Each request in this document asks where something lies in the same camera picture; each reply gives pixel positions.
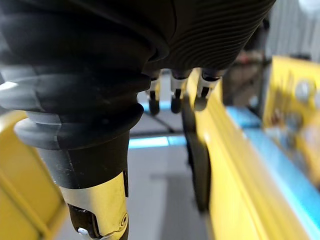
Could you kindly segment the right robot hand black cloth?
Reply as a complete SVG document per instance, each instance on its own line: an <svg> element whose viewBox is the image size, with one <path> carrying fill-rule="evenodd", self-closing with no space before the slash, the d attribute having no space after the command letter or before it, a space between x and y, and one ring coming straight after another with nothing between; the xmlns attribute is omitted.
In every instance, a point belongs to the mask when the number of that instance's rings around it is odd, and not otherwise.
<svg viewBox="0 0 320 240"><path fill-rule="evenodd" d="M200 68L194 109L267 16L272 0L3 0L0 104L25 111L15 133L37 149L62 191L74 229L126 240L130 130L159 111L171 71L171 110L182 113L198 209L209 208L211 169L186 84Z"/></svg>

